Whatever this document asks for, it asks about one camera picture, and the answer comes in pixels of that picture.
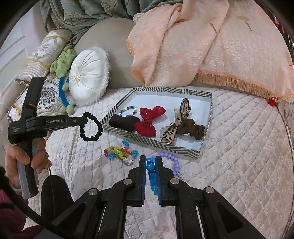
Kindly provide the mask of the person's left hand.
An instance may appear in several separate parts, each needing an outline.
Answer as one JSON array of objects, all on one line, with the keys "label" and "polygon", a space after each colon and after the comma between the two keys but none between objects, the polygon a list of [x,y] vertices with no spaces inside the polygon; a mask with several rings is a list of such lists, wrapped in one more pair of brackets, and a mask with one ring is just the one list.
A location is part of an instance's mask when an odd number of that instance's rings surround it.
[{"label": "person's left hand", "polygon": [[17,163],[23,165],[30,165],[36,170],[37,174],[40,174],[42,170],[49,169],[52,165],[48,159],[49,155],[45,150],[46,141],[44,138],[40,139],[36,145],[37,154],[30,159],[27,153],[17,145],[8,145],[5,147],[5,169],[6,177],[10,181],[10,185],[16,189],[20,189],[19,175],[17,169]]}]

